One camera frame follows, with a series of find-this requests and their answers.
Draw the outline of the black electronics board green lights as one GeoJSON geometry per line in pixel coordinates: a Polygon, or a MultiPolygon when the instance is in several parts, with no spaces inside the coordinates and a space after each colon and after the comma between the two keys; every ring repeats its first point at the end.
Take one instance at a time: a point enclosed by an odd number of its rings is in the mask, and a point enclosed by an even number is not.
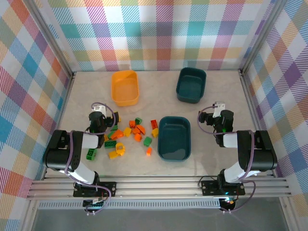
{"type": "Polygon", "coordinates": [[[88,210],[98,210],[104,205],[102,198],[83,200],[82,206],[88,210]]]}

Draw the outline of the orange black electronics board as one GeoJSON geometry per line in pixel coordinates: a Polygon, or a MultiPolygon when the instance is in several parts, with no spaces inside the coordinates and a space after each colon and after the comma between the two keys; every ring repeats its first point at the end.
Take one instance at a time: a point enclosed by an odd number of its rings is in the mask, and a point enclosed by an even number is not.
{"type": "Polygon", "coordinates": [[[229,211],[234,210],[236,206],[237,199],[234,198],[220,198],[219,204],[220,204],[220,210],[221,211],[229,211]]]}

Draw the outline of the aluminium table side rail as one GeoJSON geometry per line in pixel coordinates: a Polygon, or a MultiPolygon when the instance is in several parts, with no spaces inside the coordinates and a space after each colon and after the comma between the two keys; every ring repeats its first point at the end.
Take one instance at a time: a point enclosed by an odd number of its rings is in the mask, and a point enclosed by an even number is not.
{"type": "Polygon", "coordinates": [[[251,93],[248,91],[247,82],[242,74],[240,75],[241,85],[248,104],[249,112],[256,131],[238,131],[238,161],[245,173],[252,171],[266,172],[277,167],[277,155],[273,144],[266,130],[260,129],[260,122],[257,119],[251,93]]]}
{"type": "Polygon", "coordinates": [[[60,126],[61,126],[61,122],[62,122],[63,116],[64,116],[64,114],[65,114],[65,109],[66,109],[67,103],[68,103],[68,101],[69,101],[69,97],[70,97],[70,94],[71,94],[71,91],[72,91],[72,87],[73,87],[73,84],[74,84],[74,81],[75,81],[76,74],[77,74],[76,71],[73,72],[73,73],[72,73],[72,77],[71,77],[71,79],[70,79],[70,81],[69,81],[67,93],[66,93],[66,96],[65,96],[65,100],[64,100],[63,106],[62,106],[62,108],[61,108],[61,113],[60,113],[60,117],[59,117],[59,120],[58,120],[56,129],[59,129],[60,126]]]}

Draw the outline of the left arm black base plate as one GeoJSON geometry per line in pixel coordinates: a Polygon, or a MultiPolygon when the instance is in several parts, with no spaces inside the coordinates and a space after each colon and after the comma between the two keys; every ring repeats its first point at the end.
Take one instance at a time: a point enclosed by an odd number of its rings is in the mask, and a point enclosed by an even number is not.
{"type": "MultiPolygon", "coordinates": [[[[111,196],[116,195],[116,182],[114,181],[103,181],[97,185],[106,187],[111,191],[111,196]]],[[[73,197],[108,197],[109,193],[107,190],[102,188],[89,187],[82,184],[75,183],[73,197]]]]}

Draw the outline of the aluminium mounting rail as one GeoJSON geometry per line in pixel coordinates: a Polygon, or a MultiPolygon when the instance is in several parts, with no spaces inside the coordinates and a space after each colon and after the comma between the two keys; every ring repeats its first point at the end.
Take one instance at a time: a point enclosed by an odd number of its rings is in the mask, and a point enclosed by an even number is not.
{"type": "MultiPolygon", "coordinates": [[[[201,181],[213,180],[200,176],[122,176],[102,177],[101,181],[116,182],[114,199],[201,199],[228,196],[203,196],[201,181]]],[[[245,195],[240,197],[288,197],[291,189],[284,178],[272,175],[250,177],[244,183],[245,195]]],[[[51,176],[36,180],[29,190],[28,200],[73,199],[73,181],[51,176]]]]}

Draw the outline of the yellow-orange plastic container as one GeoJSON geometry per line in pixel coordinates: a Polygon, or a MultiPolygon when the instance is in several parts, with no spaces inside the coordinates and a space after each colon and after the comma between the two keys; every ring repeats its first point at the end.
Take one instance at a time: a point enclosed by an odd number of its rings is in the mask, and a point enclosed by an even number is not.
{"type": "Polygon", "coordinates": [[[111,97],[119,107],[137,104],[139,100],[137,73],[133,70],[114,72],[111,79],[111,97]]]}

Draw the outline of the aluminium frame post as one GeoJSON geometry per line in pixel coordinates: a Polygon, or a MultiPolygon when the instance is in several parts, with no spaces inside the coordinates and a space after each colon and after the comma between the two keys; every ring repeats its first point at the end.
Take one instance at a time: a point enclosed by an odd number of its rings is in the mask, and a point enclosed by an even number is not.
{"type": "Polygon", "coordinates": [[[245,41],[239,72],[244,75],[272,30],[288,0],[263,0],[245,41]]]}
{"type": "Polygon", "coordinates": [[[69,76],[70,79],[72,79],[74,77],[74,72],[72,71],[68,62],[66,61],[64,54],[62,53],[60,47],[58,46],[58,43],[56,42],[55,37],[50,31],[48,24],[45,22],[41,12],[36,6],[35,1],[34,0],[23,0],[23,2],[25,6],[27,7],[27,9],[29,10],[30,14],[33,16],[44,38],[50,45],[60,65],[64,69],[64,72],[69,76]]]}

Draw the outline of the yellow round lego piece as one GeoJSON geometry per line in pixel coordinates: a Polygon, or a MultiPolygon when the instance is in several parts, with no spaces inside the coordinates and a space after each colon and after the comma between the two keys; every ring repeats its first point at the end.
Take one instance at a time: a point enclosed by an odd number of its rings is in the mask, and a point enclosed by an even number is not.
{"type": "Polygon", "coordinates": [[[126,148],[123,143],[118,142],[115,146],[115,151],[118,156],[123,156],[125,154],[126,148]]]}

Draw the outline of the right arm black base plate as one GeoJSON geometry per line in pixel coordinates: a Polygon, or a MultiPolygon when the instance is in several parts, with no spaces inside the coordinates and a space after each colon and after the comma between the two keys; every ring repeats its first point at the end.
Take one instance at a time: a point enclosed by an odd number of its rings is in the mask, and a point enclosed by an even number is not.
{"type": "Polygon", "coordinates": [[[240,196],[245,195],[242,183],[222,183],[217,180],[201,181],[203,196],[240,196]]]}

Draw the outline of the dark teal plastic container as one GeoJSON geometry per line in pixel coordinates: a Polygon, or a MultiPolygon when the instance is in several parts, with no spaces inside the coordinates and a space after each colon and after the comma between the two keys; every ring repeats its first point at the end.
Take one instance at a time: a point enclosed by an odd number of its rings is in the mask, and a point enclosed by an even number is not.
{"type": "Polygon", "coordinates": [[[180,116],[165,116],[159,122],[158,155],[165,161],[182,162],[191,155],[191,125],[180,116]]]}
{"type": "Polygon", "coordinates": [[[204,95],[206,72],[201,69],[185,67],[181,69],[177,86],[177,99],[185,103],[198,103],[204,95]]]}

